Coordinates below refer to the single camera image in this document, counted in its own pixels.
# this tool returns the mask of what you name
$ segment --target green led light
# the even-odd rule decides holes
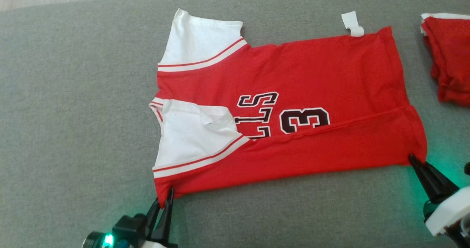
[[[105,237],[104,237],[104,247],[113,247],[113,242],[114,242],[114,238],[111,234],[107,234]]]

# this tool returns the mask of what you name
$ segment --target robotic arm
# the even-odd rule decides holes
[[[459,248],[470,248],[470,186],[459,188],[430,163],[414,155],[409,161],[429,200],[424,204],[424,223],[432,235],[448,235]],[[470,174],[470,163],[465,166]]]
[[[91,232],[84,240],[82,248],[178,248],[178,245],[168,241],[173,196],[174,190],[171,188],[156,228],[160,211],[158,199],[155,199],[146,215],[139,213],[133,218],[122,216],[113,226],[111,234]]]

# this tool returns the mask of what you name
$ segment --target white tag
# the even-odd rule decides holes
[[[356,11],[341,14],[341,18],[343,19],[344,27],[351,32],[351,36],[361,37],[364,35],[364,29],[357,22]]]

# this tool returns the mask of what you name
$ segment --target white sleeve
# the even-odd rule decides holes
[[[205,19],[178,9],[158,65],[190,64],[212,58],[241,38],[242,25],[241,21]]]
[[[155,178],[215,163],[249,141],[226,107],[157,98],[150,106],[162,130]]]

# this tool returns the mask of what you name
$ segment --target gray cushion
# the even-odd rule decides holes
[[[253,46],[393,26],[428,160],[470,180],[470,110],[440,104],[419,33],[423,12],[469,13],[469,0],[97,0],[0,13],[0,240],[3,247],[77,247],[155,197],[159,129],[147,104],[179,8],[245,22]],[[175,201],[181,247],[452,247],[422,218],[409,167],[257,183]]]

